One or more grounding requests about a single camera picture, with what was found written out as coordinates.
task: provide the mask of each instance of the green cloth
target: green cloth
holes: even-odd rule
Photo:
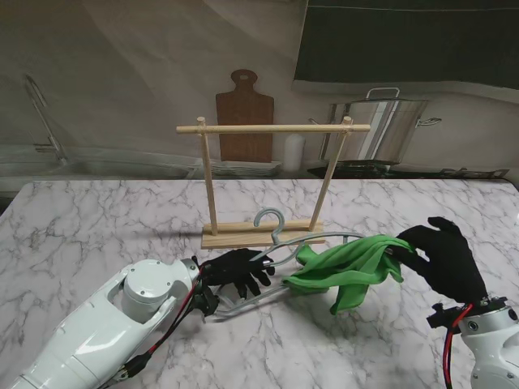
[[[326,292],[339,287],[337,299],[330,312],[350,310],[364,301],[369,285],[380,284],[388,274],[402,282],[400,264],[384,253],[387,246],[412,247],[406,241],[386,235],[364,237],[316,254],[309,246],[298,253],[304,268],[283,281],[300,293]]]

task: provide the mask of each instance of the black glove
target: black glove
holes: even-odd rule
[[[208,285],[225,285],[234,284],[241,298],[247,298],[247,287],[252,294],[259,296],[261,294],[260,287],[252,276],[258,281],[269,286],[270,279],[275,272],[274,267],[265,267],[265,261],[273,262],[269,257],[265,256],[256,261],[252,261],[261,251],[238,249],[231,250],[218,258],[204,262],[201,266],[202,280]]]
[[[461,231],[452,221],[430,217],[436,229],[417,225],[398,237],[425,251],[429,261],[403,247],[390,246],[393,257],[416,271],[437,293],[460,303],[479,303],[487,288]]]

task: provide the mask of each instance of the wooden base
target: wooden base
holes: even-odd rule
[[[273,244],[271,233],[277,227],[276,221],[265,221],[255,227],[252,222],[218,223],[218,235],[211,234],[211,225],[204,224],[202,249],[236,249],[240,247],[267,247]],[[317,221],[314,231],[308,231],[310,220],[289,220],[285,222],[283,232],[279,234],[281,242],[304,237],[310,233],[322,233],[323,222]],[[317,238],[307,243],[324,243],[325,239]]]

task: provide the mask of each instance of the wooden rack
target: wooden rack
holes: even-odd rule
[[[342,124],[310,124],[310,125],[245,125],[245,126],[207,126],[205,118],[197,118],[197,126],[178,126],[179,134],[198,134],[201,138],[202,161],[204,163],[204,179],[208,192],[210,224],[204,224],[202,234],[202,248],[234,248],[234,247],[261,247],[272,244],[271,232],[277,223],[265,222],[255,227],[251,222],[220,223],[217,222],[217,208],[214,200],[214,188],[212,186],[211,158],[209,155],[207,134],[258,134],[258,133],[339,133],[332,157],[330,158],[323,185],[315,205],[314,213],[310,220],[290,220],[285,224],[285,232],[281,239],[289,240],[301,237],[309,232],[319,232],[323,229],[322,222],[318,221],[319,213],[323,206],[324,196],[332,180],[333,172],[337,166],[339,155],[346,138],[352,132],[367,132],[370,126],[367,124],[353,124],[351,118],[343,119]]]

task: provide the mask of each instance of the robotic arm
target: robotic arm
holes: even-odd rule
[[[124,267],[58,325],[11,389],[106,389],[131,378],[191,309],[201,309],[206,316],[214,313],[218,300],[209,285],[233,283],[243,298],[247,288],[260,294],[253,276],[270,285],[268,275],[274,269],[264,271],[264,261],[272,260],[250,261],[258,253],[232,250],[201,267],[195,257],[172,265],[146,259]],[[121,297],[119,306],[117,297]],[[132,357],[180,303],[177,319],[161,340]]]
[[[473,389],[519,388],[519,320],[505,301],[506,297],[483,300],[454,328],[476,359],[470,379]],[[432,328],[450,328],[462,311],[444,310],[441,304],[433,308],[436,312],[427,318]]]
[[[124,267],[58,325],[11,389],[103,387],[184,300],[198,274],[190,259],[172,265],[146,259]],[[114,303],[118,293],[120,309]]]
[[[425,260],[416,253],[392,246],[393,256],[416,271],[438,293],[463,303],[463,307],[444,310],[427,320],[433,328],[448,329],[443,358],[445,385],[450,382],[450,342],[461,338],[474,354],[476,363],[471,376],[473,389],[519,388],[519,322],[516,312],[505,305],[506,297],[488,298],[487,289],[460,229],[442,217],[430,217],[429,224],[419,225],[398,235],[423,250]]]

